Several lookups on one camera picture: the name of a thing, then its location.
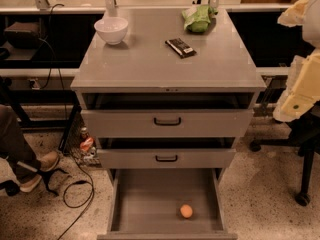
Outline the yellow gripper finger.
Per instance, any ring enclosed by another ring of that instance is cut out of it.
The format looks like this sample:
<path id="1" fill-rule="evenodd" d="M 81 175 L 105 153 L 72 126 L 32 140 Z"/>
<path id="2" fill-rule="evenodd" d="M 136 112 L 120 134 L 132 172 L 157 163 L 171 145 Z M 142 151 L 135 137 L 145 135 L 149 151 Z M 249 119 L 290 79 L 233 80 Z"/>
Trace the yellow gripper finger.
<path id="1" fill-rule="evenodd" d="M 286 27 L 303 26 L 309 23 L 308 12 L 311 0 L 298 0 L 289 6 L 277 19 L 277 23 Z"/>
<path id="2" fill-rule="evenodd" d="M 306 58 L 296 55 L 289 68 L 286 89 L 273 111 L 280 122 L 299 119 L 320 100 L 320 50 Z"/>

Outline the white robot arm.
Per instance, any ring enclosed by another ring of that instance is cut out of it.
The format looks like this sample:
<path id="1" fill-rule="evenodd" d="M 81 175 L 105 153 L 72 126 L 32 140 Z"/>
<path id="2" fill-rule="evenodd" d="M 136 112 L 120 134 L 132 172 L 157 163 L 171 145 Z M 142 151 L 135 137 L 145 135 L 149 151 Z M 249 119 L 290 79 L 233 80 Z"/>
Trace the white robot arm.
<path id="1" fill-rule="evenodd" d="M 283 12 L 278 23 L 302 27 L 302 38 L 315 47 L 305 59 L 295 56 L 289 69 L 286 89 L 273 111 L 281 122 L 299 119 L 320 101 L 320 0 L 298 0 Z"/>

